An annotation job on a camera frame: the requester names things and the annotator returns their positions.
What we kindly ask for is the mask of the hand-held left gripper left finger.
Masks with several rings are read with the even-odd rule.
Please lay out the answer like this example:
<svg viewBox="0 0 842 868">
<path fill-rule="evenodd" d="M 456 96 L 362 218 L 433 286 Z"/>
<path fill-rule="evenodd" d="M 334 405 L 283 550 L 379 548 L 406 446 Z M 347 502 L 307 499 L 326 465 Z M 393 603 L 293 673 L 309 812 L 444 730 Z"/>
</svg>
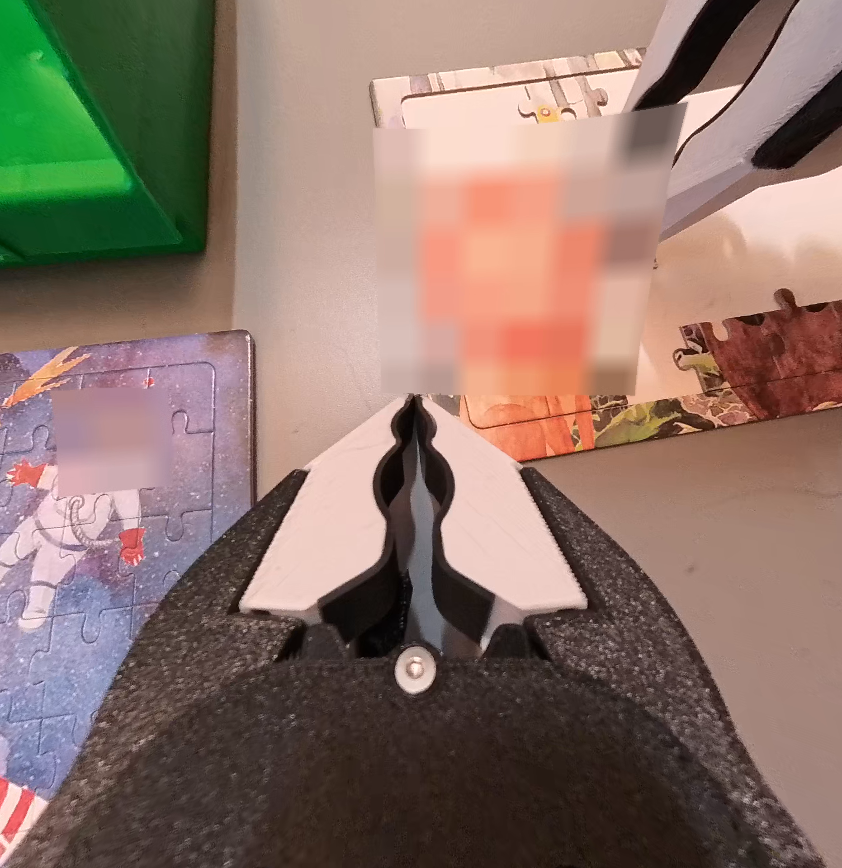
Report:
<svg viewBox="0 0 842 868">
<path fill-rule="evenodd" d="M 392 504 L 415 416 L 415 397 L 398 398 L 307 463 L 241 613 L 328 624 L 345 643 L 383 622 L 403 583 Z"/>
</svg>

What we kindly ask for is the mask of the lion jigsaw puzzle board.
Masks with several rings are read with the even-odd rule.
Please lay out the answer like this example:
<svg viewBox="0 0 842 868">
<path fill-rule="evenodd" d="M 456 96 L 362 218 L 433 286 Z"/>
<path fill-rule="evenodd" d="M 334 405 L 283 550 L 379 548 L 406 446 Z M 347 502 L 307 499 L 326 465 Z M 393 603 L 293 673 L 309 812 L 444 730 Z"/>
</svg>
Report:
<svg viewBox="0 0 842 868">
<path fill-rule="evenodd" d="M 615 114 L 625 104 L 644 53 L 615 49 L 376 79 L 369 89 L 374 123 L 531 123 L 517 113 L 524 85 L 569 76 L 587 76 L 593 87 L 605 89 L 609 104 L 602 112 Z M 842 166 L 756 190 L 661 244 L 637 393 L 589 396 L 595 449 L 761 422 L 751 420 L 732 394 L 705 394 L 695 373 L 677 368 L 673 352 L 685 346 L 682 326 L 710 322 L 722 337 L 723 320 L 774 310 L 780 288 L 790 289 L 802 306 L 842 298 Z M 430 399 L 466 425 L 459 418 L 460 396 Z"/>
</svg>

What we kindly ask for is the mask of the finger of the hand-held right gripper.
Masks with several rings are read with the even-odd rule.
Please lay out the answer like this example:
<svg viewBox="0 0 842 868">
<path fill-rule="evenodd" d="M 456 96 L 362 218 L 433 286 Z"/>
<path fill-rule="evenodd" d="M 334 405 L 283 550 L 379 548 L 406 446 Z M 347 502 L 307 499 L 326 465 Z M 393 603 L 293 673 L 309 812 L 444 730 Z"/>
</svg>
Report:
<svg viewBox="0 0 842 868">
<path fill-rule="evenodd" d="M 665 236 L 753 191 L 842 166 L 842 126 L 793 168 L 760 169 L 752 156 L 842 70 L 842 1 L 795 2 L 734 98 L 687 137 L 670 175 Z"/>
<path fill-rule="evenodd" d="M 746 83 L 794 1 L 667 2 L 626 111 Z"/>
</svg>

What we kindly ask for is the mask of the grey puzzle piece yellow dot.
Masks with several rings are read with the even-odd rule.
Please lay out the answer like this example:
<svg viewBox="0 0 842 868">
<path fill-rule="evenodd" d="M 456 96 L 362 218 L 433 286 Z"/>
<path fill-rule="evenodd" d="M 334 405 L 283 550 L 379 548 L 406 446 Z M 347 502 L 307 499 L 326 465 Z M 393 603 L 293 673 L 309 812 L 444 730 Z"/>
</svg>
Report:
<svg viewBox="0 0 842 868">
<path fill-rule="evenodd" d="M 527 121 L 548 124 L 599 117 L 608 104 L 605 89 L 593 87 L 587 76 L 573 75 L 524 85 L 517 113 Z"/>
</svg>

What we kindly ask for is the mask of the green plastic bin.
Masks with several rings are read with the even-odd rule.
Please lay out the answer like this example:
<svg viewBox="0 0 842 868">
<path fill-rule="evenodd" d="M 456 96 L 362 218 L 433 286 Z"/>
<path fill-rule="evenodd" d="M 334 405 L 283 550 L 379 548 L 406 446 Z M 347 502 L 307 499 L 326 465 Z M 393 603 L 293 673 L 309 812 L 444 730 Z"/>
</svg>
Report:
<svg viewBox="0 0 842 868">
<path fill-rule="evenodd" d="M 203 251 L 213 1 L 0 1 L 0 268 Z"/>
</svg>

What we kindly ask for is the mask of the astronaut jigsaw puzzle board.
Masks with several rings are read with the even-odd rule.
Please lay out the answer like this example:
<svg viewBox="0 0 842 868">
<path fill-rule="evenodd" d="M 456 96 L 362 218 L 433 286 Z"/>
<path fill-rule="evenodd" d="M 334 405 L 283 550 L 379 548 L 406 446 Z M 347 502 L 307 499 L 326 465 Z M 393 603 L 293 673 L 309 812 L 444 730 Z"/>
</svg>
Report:
<svg viewBox="0 0 842 868">
<path fill-rule="evenodd" d="M 253 503 L 245 331 L 0 353 L 0 866 L 68 775 L 143 624 Z M 54 399 L 166 411 L 167 480 L 59 496 Z"/>
</svg>

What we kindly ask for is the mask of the assembled brown trunk puzzle pieces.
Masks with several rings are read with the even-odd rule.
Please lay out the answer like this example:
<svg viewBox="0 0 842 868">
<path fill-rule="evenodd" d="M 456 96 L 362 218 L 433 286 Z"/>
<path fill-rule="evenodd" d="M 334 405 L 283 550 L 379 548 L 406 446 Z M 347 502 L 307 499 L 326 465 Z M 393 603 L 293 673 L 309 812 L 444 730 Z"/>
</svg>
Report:
<svg viewBox="0 0 842 868">
<path fill-rule="evenodd" d="M 732 394 L 751 420 L 766 421 L 842 407 L 842 298 L 800 305 L 788 288 L 776 308 L 681 327 L 685 346 L 673 352 L 702 391 Z"/>
</svg>

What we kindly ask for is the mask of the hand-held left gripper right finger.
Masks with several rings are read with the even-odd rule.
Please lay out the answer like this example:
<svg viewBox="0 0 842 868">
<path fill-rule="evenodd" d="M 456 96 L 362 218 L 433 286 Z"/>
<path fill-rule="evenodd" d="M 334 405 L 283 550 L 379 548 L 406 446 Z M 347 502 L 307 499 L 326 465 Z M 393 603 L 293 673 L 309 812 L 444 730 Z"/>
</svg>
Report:
<svg viewBox="0 0 842 868">
<path fill-rule="evenodd" d="M 417 446 L 434 508 L 431 590 L 453 630 L 488 642 L 503 625 L 587 610 L 518 462 L 427 397 L 417 399 Z"/>
</svg>

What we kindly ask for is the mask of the assembled lion puzzle pieces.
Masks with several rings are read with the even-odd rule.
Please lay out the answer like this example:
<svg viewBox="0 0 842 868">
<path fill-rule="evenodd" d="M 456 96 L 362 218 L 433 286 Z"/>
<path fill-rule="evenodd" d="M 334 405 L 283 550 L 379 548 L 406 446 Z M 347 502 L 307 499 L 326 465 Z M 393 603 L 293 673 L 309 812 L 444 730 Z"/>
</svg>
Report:
<svg viewBox="0 0 842 868">
<path fill-rule="evenodd" d="M 459 418 L 518 462 L 596 447 L 594 415 L 585 395 L 460 396 Z"/>
</svg>

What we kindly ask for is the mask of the grey desk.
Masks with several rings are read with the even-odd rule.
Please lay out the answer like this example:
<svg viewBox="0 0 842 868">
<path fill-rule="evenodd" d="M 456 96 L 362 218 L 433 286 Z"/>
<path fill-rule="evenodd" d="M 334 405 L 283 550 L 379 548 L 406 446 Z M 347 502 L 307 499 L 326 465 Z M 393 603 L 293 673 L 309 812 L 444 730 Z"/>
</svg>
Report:
<svg viewBox="0 0 842 868">
<path fill-rule="evenodd" d="M 369 83 L 652 38 L 664 2 L 238 2 L 233 324 L 257 487 L 384 404 Z M 842 866 L 842 409 L 536 464 L 677 610 L 763 775 Z"/>
</svg>

